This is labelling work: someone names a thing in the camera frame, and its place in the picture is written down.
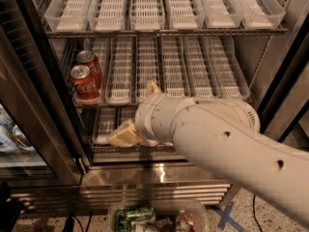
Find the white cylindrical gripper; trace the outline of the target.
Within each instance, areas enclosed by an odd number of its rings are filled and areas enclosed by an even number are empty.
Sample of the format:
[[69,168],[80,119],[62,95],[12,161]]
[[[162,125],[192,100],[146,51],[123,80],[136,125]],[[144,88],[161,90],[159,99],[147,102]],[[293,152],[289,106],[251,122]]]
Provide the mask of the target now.
[[139,104],[135,124],[131,119],[125,120],[107,136],[107,142],[115,147],[132,147],[145,138],[172,143],[175,147],[191,147],[192,139],[188,135],[174,138],[176,131],[172,124],[182,109],[193,104],[193,99],[175,98],[160,92],[154,80],[148,81],[146,95],[149,97]]

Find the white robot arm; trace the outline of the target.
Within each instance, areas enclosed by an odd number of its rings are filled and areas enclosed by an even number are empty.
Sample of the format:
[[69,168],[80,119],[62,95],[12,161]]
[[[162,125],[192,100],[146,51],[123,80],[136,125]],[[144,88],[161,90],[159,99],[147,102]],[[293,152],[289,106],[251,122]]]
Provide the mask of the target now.
[[237,99],[181,97],[147,84],[134,120],[107,136],[116,147],[170,143],[192,164],[256,194],[309,225],[309,154],[260,134],[255,109]]

